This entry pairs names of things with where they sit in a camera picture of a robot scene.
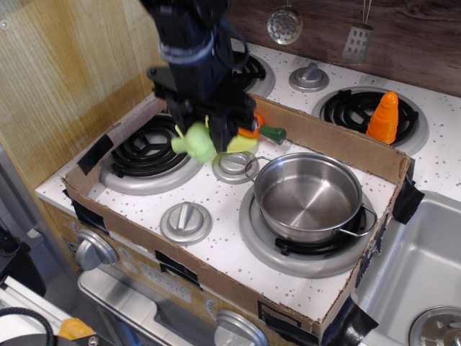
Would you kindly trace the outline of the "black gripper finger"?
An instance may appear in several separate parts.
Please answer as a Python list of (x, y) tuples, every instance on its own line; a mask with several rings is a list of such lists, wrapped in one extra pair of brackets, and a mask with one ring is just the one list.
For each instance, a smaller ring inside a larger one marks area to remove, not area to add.
[(179, 127), (183, 135), (187, 134), (188, 129), (195, 123), (196, 115), (193, 106), (183, 104), (173, 104), (169, 106), (171, 116)]
[(238, 126), (225, 112), (211, 114), (208, 127), (213, 145), (218, 153), (226, 152), (230, 142), (238, 135)]

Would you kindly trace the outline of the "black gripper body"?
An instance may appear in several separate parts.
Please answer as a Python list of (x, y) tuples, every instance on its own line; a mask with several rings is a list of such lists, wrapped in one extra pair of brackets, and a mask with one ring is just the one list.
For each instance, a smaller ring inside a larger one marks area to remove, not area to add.
[(233, 80), (236, 61), (231, 46), (214, 47), (196, 61), (150, 67), (157, 97), (167, 105), (193, 106), (196, 121), (217, 112), (230, 115), (238, 127), (253, 130), (255, 101)]

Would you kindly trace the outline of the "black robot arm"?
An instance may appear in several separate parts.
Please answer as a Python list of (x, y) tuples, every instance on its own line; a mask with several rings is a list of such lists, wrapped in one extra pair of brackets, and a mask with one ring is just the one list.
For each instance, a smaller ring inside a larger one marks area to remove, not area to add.
[(151, 67), (153, 91), (164, 99), (179, 129), (207, 123), (218, 153), (227, 151), (239, 128), (256, 127), (255, 101), (235, 83), (233, 72), (249, 54), (233, 57), (231, 37), (243, 36), (225, 20), (229, 1), (143, 1), (159, 36), (166, 67)]

